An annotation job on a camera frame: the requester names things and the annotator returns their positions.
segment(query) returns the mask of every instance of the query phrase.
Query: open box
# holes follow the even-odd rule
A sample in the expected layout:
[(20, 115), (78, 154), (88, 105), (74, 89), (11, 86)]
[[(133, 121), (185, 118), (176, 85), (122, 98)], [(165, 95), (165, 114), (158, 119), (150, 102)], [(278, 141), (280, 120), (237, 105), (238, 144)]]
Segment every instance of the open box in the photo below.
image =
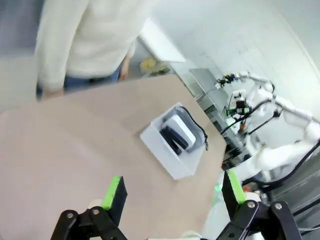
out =
[(174, 180), (179, 180), (195, 174), (200, 158), (206, 147), (206, 145), (203, 144), (192, 152), (182, 150), (182, 153), (178, 156), (160, 134), (160, 130), (165, 122), (165, 117), (176, 107), (182, 106), (183, 105), (180, 102), (176, 103), (159, 117), (152, 120), (150, 125), (140, 134), (140, 138), (144, 144)]

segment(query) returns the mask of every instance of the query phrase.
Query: bolt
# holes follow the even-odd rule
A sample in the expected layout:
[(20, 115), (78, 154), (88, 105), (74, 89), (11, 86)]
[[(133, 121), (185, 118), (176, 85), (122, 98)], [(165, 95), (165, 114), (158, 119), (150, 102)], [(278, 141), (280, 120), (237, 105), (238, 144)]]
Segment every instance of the bolt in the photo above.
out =
[(282, 209), (282, 205), (280, 203), (276, 203), (274, 207), (278, 210)]
[(253, 209), (255, 207), (255, 203), (253, 201), (248, 202), (247, 205), (251, 209)]
[(99, 210), (98, 210), (98, 209), (93, 210), (93, 214), (94, 214), (94, 215), (97, 215), (98, 213), (99, 213)]

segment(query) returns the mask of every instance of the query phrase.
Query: white sweater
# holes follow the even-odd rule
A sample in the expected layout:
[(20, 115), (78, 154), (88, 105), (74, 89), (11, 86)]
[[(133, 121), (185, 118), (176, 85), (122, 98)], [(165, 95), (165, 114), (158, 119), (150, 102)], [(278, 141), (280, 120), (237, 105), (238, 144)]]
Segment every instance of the white sweater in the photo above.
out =
[(156, 0), (46, 0), (35, 54), (39, 82), (63, 87), (65, 75), (106, 77), (133, 56)]

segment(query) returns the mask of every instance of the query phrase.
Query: person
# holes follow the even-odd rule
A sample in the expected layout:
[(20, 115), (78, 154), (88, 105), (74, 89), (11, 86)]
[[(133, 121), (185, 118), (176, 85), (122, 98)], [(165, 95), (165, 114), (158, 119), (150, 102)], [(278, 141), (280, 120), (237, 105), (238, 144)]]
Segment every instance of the person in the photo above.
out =
[(46, 0), (38, 29), (37, 95), (128, 76), (136, 38), (156, 0)]

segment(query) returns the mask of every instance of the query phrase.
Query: workbench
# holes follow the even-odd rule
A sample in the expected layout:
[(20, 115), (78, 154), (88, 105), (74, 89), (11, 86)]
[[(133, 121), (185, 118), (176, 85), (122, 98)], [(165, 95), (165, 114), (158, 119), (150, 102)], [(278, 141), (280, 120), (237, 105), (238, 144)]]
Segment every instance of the workbench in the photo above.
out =
[[(192, 177), (174, 181), (140, 133), (181, 102), (208, 135)], [(103, 199), (113, 176), (128, 197), (119, 228), (129, 240), (200, 232), (226, 143), (175, 75), (71, 93), (0, 115), (0, 235), (49, 240), (66, 209)]]

